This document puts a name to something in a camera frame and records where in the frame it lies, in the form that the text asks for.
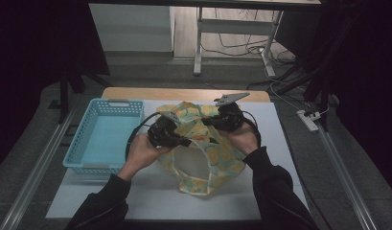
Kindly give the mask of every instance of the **yellow floral cloth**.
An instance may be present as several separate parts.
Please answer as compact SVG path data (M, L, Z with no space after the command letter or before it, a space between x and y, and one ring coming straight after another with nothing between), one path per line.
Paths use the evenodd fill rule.
M230 177L236 177L245 168L244 155L221 137L213 126L205 126L201 118L217 115L213 105L197 105L183 102L166 104L157 111L175 111L181 124L175 132L191 139L189 148L200 149L208 162L209 178L203 179L186 174L174 165L174 150L161 155L158 161L179 179L179 189L191 195L206 196L220 187Z

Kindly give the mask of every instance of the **wooden table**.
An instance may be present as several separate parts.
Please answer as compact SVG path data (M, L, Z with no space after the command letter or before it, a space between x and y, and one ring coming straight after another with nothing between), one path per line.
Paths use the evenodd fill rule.
M212 90L212 89L174 89L174 88L128 88L109 87L103 92L108 99L141 99L141 100L178 100L178 101L213 101L222 94L249 92L250 95L240 102L270 103L265 91L248 90Z

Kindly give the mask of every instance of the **floor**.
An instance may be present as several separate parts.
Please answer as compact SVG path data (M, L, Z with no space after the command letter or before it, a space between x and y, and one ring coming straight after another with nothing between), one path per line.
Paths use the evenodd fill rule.
M254 15L253 12L249 13L248 18ZM176 11L176 13L183 13L189 18L196 18L196 11L191 9ZM242 15L239 11L231 13L236 16ZM214 16L214 11L206 12L205 16L207 15ZM179 21L181 20L176 20L177 37L180 36ZM243 35L237 38L237 41L222 38L224 38L222 40L224 44L244 43ZM245 51L244 46L239 47L240 49L237 51L223 49L217 36L211 39L205 38L203 45L209 49L234 52L233 54ZM196 78L193 76L193 61L191 60L194 50L189 48L184 51L184 47L192 47L192 45L186 43L182 45L183 48L179 47L180 45L175 43L176 58L173 59L164 57L107 57L111 76L104 78L117 86L240 90L244 90L252 82L267 80L262 61L254 55L240 59L226 58L226 56L207 52L203 53L206 59L202 62L202 76ZM279 47L277 52L282 52L282 49L284 48ZM276 73L281 75L289 68L289 65L275 66L274 68ZM86 77L83 79L87 86L85 92L82 95L70 92L72 101L76 98L81 100L81 106L76 111L70 127L77 126L80 123L89 101L101 97L104 91L101 85L91 79ZM270 84L261 84L251 89L270 91L269 86ZM297 108L315 109L315 104L307 107L302 102L303 91L301 89L297 88L289 92L284 98L271 96L271 100L276 105L297 169L301 174L301 179L306 184L305 192L311 214L320 229L364 229L357 220L353 204L345 194L318 133L308 132L296 116ZM51 106L51 104L56 104L56 101L58 101L58 95L58 84L51 85L42 91L41 104L34 118L0 167L0 225L19 191L21 191L25 180L35 165L36 159L43 152L52 133L58 126L58 108ZM334 110L335 107L332 106L328 112L328 125L334 143L363 196L378 229L392 230L392 191L366 152L339 122ZM64 228L67 220L46 219L45 215L64 175L65 168L61 162L72 138L73 135L70 133L61 138L52 163L43 176L39 187L32 195L30 205L25 210L17 229Z
M196 49L196 19L197 8L174 8L175 35L174 57L194 58ZM273 11L233 10L233 9L202 9L203 18L218 18L229 20L271 21ZM249 34L202 34L201 45L203 58L251 58L260 59L260 54L254 47L265 44L267 36ZM283 51L283 46L274 43L272 52L275 57ZM291 53L284 52L282 58L292 58Z

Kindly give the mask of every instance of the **metal frame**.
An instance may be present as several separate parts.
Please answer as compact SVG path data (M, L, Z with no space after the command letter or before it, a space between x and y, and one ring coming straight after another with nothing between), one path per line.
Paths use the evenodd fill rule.
M250 9L269 11L299 11L321 12L339 8L333 6L324 7L320 1L245 1L245 0L90 0L89 3L121 4L121 5L144 5L144 6L178 6L178 7L204 7L204 8L228 8Z
M61 138L63 137L72 118L74 117L74 114L76 113L80 103L80 98L81 96L77 96L77 99L72 101L70 113L64 119L64 122L57 126L49 142L37 159L34 168L23 184L23 187L16 197L16 200L12 204L12 207L5 216L4 221L0 226L0 230L16 229L19 225L20 220L22 220L23 215L25 214L26 209L28 208L28 205L30 204L37 190L37 187L43 178L43 175L45 174L53 156L55 155L56 150L58 149Z
M201 35L202 33L214 33L231 35L268 35L266 46L264 49L260 49L260 52L267 75L270 78L275 77L276 75L268 54L274 36L276 35L282 13L282 11L276 11L273 22L203 19L202 7L198 8L194 75L201 75Z
M323 142L324 147L330 156L331 162L333 163L336 174L338 175L339 180L344 187L345 193L352 201L352 205L357 214L357 218L362 225L362 228L366 230L378 229L371 213L369 212L368 207L366 206L365 201L363 200L362 195L354 183L354 179L351 177L350 173L345 167L345 164L339 155L330 133L326 132L322 126L319 126L319 134L321 141Z

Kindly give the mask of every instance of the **aluminum rail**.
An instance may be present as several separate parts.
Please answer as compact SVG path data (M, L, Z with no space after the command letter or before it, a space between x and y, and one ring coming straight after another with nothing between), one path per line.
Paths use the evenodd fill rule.
M22 220L23 215L25 214L32 197L34 196L43 175L46 173L46 170L49 167L56 150L58 149L61 138L63 137L76 113L77 107L80 104L80 100L81 96L77 96L77 98L71 102L71 109L68 116L64 119L62 124L59 124L56 127L56 130L52 134L52 137L37 159L34 168L23 184L23 187L16 197L16 200L12 204L12 207L8 211L7 216L4 218L4 221L0 226L0 230L10 230L16 229L18 227L20 220Z
M338 150L336 149L330 133L326 132L322 126L319 126L319 134L334 165L336 174L338 175L339 180L344 187L345 193L353 204L354 210L357 214L357 218L360 224L362 225L362 228L366 230L377 230L378 227L376 226L376 223L374 222L362 195L357 189L353 178L345 167L345 164L339 155Z

